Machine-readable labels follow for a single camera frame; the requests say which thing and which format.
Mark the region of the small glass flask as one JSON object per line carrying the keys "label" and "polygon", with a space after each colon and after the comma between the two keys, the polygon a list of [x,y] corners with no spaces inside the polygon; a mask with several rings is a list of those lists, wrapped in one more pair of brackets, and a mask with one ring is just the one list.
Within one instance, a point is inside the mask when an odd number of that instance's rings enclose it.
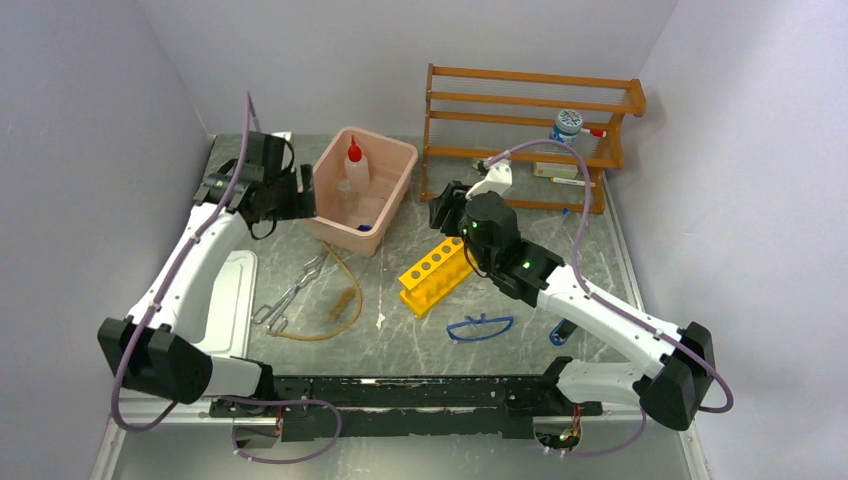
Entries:
{"label": "small glass flask", "polygon": [[336,184],[339,204],[345,213],[352,213],[357,206],[357,192],[347,178],[339,180]]}

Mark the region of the metal crucible tongs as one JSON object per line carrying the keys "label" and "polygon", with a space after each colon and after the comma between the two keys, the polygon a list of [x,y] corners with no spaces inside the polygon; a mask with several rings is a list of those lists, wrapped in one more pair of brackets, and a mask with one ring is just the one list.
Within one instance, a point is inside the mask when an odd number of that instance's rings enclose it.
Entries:
{"label": "metal crucible tongs", "polygon": [[286,309],[306,286],[320,276],[327,257],[328,253],[323,252],[306,262],[299,277],[275,303],[263,304],[253,313],[250,319],[251,323],[253,325],[264,325],[269,334],[282,333],[289,324]]}

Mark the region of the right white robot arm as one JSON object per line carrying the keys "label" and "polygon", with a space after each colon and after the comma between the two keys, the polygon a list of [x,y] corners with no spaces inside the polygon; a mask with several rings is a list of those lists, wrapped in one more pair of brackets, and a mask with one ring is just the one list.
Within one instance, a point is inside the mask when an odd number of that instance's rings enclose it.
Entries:
{"label": "right white robot arm", "polygon": [[585,402],[632,405],[676,431],[708,412],[703,401],[717,372],[706,327],[680,327],[603,297],[561,256],[524,239],[516,212],[499,194],[468,198],[469,189],[452,181],[429,200],[431,228],[463,240],[469,261],[502,294],[572,322],[626,358],[620,364],[564,366],[539,389],[548,412],[562,414]]}

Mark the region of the blue safety glasses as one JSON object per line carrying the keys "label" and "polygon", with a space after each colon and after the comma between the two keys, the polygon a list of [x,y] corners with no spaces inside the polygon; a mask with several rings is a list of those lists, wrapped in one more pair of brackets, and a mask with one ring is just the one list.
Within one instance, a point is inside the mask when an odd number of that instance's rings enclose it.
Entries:
{"label": "blue safety glasses", "polygon": [[462,321],[447,325],[445,331],[456,343],[480,342],[505,334],[513,327],[514,322],[513,316],[465,316]]}

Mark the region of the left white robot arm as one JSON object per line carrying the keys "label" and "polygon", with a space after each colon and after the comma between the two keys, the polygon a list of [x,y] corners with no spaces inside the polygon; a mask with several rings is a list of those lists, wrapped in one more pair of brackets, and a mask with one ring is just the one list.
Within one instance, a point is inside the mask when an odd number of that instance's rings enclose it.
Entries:
{"label": "left white robot arm", "polygon": [[253,226],[314,217],[312,168],[295,166],[289,137],[255,131],[247,137],[243,166],[237,162],[205,176],[154,283],[124,318],[101,324],[97,341],[120,390],[181,404],[236,396],[254,416],[275,406],[270,366],[201,344],[216,277]]}

